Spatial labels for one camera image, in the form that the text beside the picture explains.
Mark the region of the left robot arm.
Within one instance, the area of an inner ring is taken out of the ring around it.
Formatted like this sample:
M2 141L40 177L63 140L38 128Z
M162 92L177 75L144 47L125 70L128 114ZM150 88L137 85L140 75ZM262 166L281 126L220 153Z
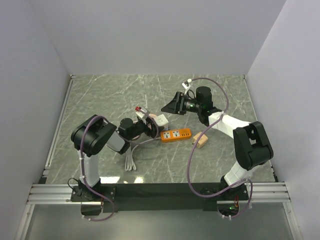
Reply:
M136 121L124 118L119 126L101 115L93 115L76 127L70 139L79 156L78 187L82 189L82 195L88 201L94 201L103 195L98 154L105 146L122 155L131 148L131 143L140 135L151 137L152 142L164 129L154 117L142 112L137 114Z

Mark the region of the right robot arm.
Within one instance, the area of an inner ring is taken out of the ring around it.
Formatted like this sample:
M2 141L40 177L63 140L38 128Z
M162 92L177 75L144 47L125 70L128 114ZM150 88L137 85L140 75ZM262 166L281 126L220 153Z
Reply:
M194 98L189 98L186 92L177 91L161 111L179 115L187 112L196 113L202 124L233 139L236 162L222 177L221 181L224 184L219 187L221 197L226 200L237 194L239 181L249 178L259 166L274 156L263 124L259 121L239 120L225 114L214 106L209 87L197 87Z

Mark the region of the pink round power socket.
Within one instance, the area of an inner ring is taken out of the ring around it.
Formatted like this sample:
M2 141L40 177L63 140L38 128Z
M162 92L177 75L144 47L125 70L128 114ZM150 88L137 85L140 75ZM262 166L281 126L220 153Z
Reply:
M150 113L147 117L146 117L146 124L149 126L151 125L155 125L155 126L159 126L159 124L157 123L157 115Z

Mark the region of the white square smart plug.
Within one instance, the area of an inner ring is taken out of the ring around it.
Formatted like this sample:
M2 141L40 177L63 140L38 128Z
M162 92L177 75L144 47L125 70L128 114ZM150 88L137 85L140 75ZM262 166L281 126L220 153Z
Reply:
M168 128L169 121L164 114L157 115L153 119L159 127L164 127L165 129Z

